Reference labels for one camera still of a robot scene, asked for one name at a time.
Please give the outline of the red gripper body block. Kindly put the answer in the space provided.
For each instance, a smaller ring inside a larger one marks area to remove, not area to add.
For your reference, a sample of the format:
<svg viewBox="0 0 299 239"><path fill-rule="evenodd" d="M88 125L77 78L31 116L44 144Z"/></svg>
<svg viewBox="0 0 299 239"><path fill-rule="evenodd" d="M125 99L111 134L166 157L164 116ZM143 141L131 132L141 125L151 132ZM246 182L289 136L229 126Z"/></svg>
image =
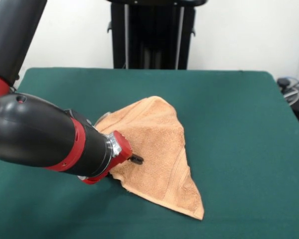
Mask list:
<svg viewBox="0 0 299 239"><path fill-rule="evenodd" d="M92 185L103 178L105 178L110 170L116 167L118 164L121 164L131 158L133 151L130 143L127 139L118 131L114 131L111 134L107 135L107 142L110 144L111 149L111 158L107 167L95 177L82 177L82 181L86 184Z"/></svg>

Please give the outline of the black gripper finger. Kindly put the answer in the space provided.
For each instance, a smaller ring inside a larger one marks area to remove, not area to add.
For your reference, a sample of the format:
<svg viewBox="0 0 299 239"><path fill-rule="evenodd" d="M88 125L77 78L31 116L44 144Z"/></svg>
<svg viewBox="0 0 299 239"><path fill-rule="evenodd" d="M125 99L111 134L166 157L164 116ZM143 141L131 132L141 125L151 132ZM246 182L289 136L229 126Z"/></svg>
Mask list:
<svg viewBox="0 0 299 239"><path fill-rule="evenodd" d="M136 154L133 154L129 160L134 163L134 164L137 164L137 165L142 165L143 162L144 162L144 159L142 157L140 157L139 155L136 155Z"/></svg>

